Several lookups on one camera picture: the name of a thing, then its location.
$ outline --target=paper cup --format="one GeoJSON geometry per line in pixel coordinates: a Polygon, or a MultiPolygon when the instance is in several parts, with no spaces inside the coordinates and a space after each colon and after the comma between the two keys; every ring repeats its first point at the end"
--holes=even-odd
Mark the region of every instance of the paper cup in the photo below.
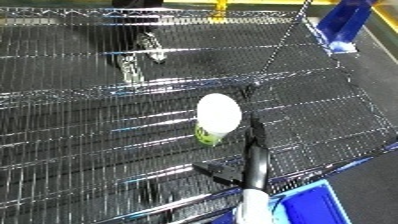
{"type": "Polygon", "coordinates": [[[196,138],[203,144],[214,146],[239,126],[242,112],[235,100],[212,93],[199,101],[197,119],[196,138]]]}

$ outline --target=metal wire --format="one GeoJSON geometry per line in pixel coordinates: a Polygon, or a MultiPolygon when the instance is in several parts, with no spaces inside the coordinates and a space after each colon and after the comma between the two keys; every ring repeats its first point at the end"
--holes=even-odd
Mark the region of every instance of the metal wire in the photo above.
{"type": "Polygon", "coordinates": [[[1,222],[215,217],[239,189],[191,163],[241,167],[253,110],[271,133],[272,193],[381,148],[393,128],[326,54],[304,12],[228,11],[214,23],[205,10],[0,8],[1,222]],[[159,21],[123,20],[143,17],[159,21]],[[158,26],[166,64],[131,48],[131,34],[147,25],[158,26]],[[146,78],[140,86],[124,83],[115,65],[129,53],[146,78]],[[248,101],[242,92],[255,82],[248,101]],[[197,102],[213,92],[233,97],[244,120],[209,148],[193,127],[197,102]]]}

